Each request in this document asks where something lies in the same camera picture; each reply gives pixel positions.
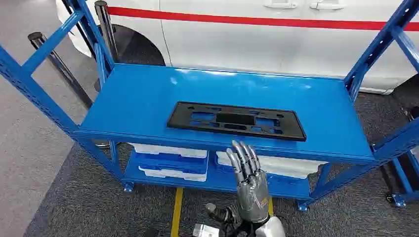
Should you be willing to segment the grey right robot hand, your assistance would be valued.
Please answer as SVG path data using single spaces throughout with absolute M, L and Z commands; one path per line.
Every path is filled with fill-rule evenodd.
M 252 146 L 233 140 L 232 147 L 226 153 L 236 178 L 237 201 L 223 208 L 207 203 L 205 210 L 210 218 L 224 224 L 264 222 L 269 218 L 266 172 Z

